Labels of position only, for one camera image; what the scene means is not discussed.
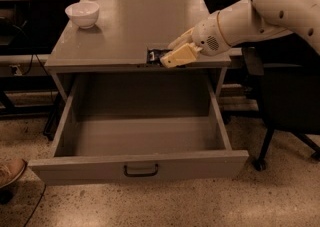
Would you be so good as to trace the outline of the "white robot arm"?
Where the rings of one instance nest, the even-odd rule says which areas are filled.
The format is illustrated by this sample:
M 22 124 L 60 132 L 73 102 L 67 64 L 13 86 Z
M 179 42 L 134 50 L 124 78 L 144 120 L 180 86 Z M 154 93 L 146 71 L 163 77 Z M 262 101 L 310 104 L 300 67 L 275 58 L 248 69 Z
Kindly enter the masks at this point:
M 168 46 L 166 68 L 216 56 L 246 42 L 297 34 L 320 53 L 320 0 L 240 0 L 217 10 Z

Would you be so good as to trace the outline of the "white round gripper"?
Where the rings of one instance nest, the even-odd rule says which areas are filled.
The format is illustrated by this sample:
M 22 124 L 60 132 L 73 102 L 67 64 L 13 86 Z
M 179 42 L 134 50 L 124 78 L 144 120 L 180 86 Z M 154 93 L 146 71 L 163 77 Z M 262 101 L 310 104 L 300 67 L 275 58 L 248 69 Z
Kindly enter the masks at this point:
M 215 56 L 247 42 L 259 42 L 291 34 L 286 28 L 271 25 L 253 7 L 251 0 L 240 0 L 210 14 L 194 29 L 184 32 L 168 45 L 172 50 L 161 59 L 166 68 L 186 65 L 198 59 L 198 53 Z

